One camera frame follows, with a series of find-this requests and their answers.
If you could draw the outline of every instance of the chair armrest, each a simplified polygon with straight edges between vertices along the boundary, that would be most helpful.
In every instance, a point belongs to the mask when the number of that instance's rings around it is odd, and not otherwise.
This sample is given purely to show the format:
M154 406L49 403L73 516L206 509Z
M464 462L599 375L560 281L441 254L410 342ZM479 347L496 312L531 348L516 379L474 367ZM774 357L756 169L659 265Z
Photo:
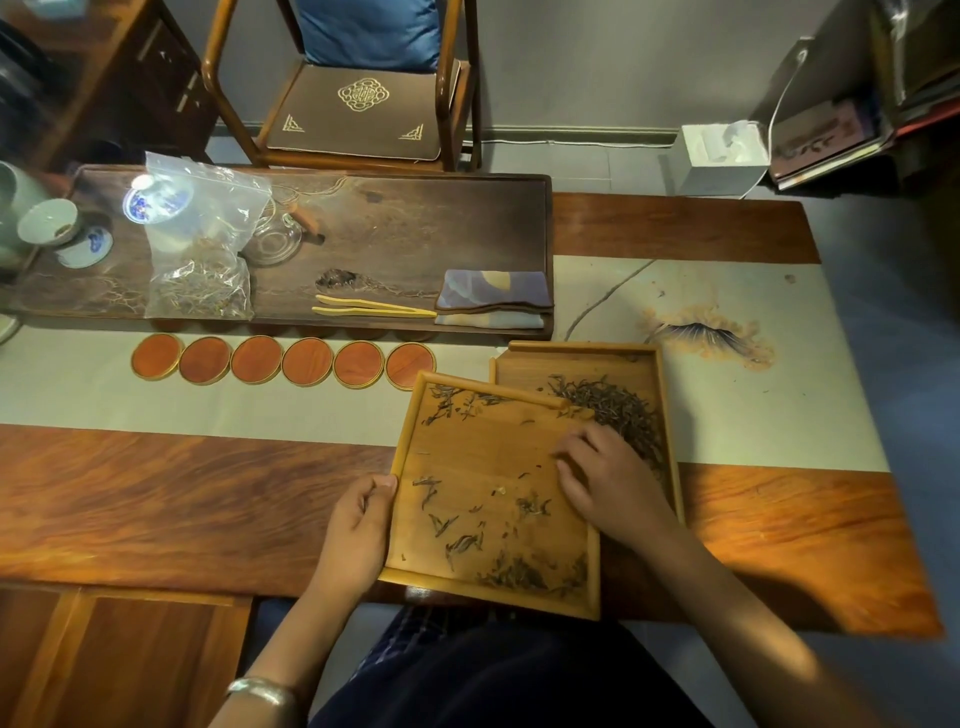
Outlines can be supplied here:
M217 110L230 133L233 134L250 161L259 166L260 151L253 143L253 137L250 136L247 127L244 126L243 121L241 121L236 110L227 100L227 96L224 95L224 91L220 88L220 60L224 55L230 21L233 19L233 11L236 10L237 2L238 0L220 0L217 4L217 11L213 15L213 24L210 27L210 35L206 40L201 71L204 77L204 86L216 102Z
M450 117L450 75L453 73L453 48L457 43L460 27L462 0L446 0L444 29L440 42L440 58L437 60L437 120Z

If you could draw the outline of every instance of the person's left hand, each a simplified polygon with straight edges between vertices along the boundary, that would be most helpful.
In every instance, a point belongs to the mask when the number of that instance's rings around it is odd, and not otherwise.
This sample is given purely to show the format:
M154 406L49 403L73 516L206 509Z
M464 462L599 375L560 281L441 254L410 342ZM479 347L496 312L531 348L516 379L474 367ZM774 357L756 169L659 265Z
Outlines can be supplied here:
M363 475L350 483L333 507L308 591L352 611L383 569L395 494L394 475Z

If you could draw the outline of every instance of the yellow bamboo tongs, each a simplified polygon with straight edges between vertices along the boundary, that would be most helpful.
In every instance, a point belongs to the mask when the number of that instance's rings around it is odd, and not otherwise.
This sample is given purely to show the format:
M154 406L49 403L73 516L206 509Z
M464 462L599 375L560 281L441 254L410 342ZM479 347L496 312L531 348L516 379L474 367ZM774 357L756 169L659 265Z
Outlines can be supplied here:
M389 316L395 319L435 319L437 312L427 308L414 308L409 305L380 303L364 299L338 299L335 296L317 294L317 301L328 303L330 307L313 306L313 312L321 316Z

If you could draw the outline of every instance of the tile floor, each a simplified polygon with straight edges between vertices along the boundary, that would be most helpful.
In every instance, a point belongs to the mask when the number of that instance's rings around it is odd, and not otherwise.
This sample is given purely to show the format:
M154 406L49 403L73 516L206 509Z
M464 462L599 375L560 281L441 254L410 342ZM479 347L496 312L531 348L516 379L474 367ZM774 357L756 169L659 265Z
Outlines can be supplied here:
M230 138L207 148L246 162ZM547 174L558 191L663 195L663 150L556 144L484 147L489 172ZM773 197L755 190L753 199ZM900 485L948 637L940 643L804 638L881 705L908 722L956 725L960 700L960 327L949 315L921 217L909 202L801 199L820 250L890 467ZM319 699L348 678L394 608L361 607L327 664ZM686 626L631 630L718 728L752 726L704 642Z

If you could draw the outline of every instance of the gray wall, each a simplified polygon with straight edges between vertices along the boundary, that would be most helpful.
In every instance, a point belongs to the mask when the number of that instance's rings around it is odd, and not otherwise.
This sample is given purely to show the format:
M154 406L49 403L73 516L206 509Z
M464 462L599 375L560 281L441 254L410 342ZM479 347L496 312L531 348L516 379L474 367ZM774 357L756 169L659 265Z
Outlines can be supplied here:
M793 42L827 22L789 106L862 75L869 0L478 0L484 126L675 128L747 117ZM199 53L216 0L166 0ZM296 58L276 5L240 0L221 71L260 121Z

